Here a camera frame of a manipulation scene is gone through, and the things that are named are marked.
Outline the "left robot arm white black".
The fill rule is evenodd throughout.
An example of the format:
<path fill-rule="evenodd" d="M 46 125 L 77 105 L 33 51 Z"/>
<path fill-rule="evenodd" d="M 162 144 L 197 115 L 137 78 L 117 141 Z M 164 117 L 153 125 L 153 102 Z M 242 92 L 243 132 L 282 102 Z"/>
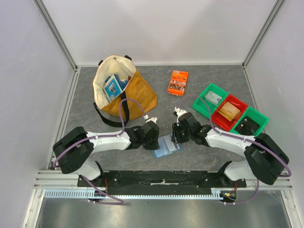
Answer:
<path fill-rule="evenodd" d="M 143 147 L 146 150 L 159 149 L 159 127 L 148 120 L 142 126 L 126 128 L 111 133 L 87 132 L 82 126 L 74 128 L 53 145 L 54 168 L 63 174 L 77 173 L 88 179 L 93 186 L 104 183 L 101 166 L 89 159 L 93 153 L 109 150 L 132 150 Z"/>

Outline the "blue card holder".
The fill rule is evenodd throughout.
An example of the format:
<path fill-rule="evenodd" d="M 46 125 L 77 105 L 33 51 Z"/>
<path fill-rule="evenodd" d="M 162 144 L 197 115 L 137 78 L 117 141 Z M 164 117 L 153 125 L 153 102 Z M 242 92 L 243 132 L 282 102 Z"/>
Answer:
<path fill-rule="evenodd" d="M 160 148 L 152 151 L 152 155 L 156 159 L 182 150 L 182 145 L 180 143 L 174 143 L 172 141 L 172 134 L 160 137 L 158 139 L 158 144 Z"/>

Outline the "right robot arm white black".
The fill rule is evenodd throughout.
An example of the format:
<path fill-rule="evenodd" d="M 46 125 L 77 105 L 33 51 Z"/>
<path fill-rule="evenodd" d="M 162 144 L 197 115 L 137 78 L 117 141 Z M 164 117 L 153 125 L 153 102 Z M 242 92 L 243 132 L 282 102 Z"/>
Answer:
<path fill-rule="evenodd" d="M 228 161 L 218 174 L 218 183 L 230 186 L 240 179 L 257 179 L 264 184 L 273 185 L 277 178 L 283 177 L 283 170 L 290 177 L 287 167 L 289 158 L 272 138 L 261 133 L 259 136 L 244 136 L 223 131 L 213 125 L 201 125 L 192 113 L 175 111 L 177 121 L 172 124 L 174 143 L 193 141 L 197 145 L 220 148 L 244 157 L 243 161 Z"/>

